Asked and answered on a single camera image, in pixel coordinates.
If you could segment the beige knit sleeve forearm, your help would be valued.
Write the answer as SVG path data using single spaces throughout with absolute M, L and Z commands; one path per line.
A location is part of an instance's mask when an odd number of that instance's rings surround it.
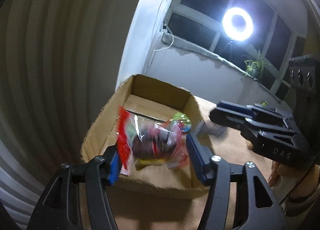
M 297 199 L 288 197 L 281 205 L 281 208 L 286 216 L 295 217 L 307 211 L 318 199 L 319 186 L 313 194 L 306 197 L 299 197 Z

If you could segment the person's right hand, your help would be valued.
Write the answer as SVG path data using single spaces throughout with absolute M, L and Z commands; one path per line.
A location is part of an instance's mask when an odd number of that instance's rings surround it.
M 278 162 L 272 162 L 271 174 L 268 178 L 268 184 L 271 187 L 278 201 L 284 197 L 295 187 L 295 185 L 308 174 L 304 180 L 291 192 L 290 197 L 297 199 L 306 197 L 315 192 L 319 185 L 319 166 L 314 165 L 308 173 L 307 170 L 296 170 L 285 166 Z

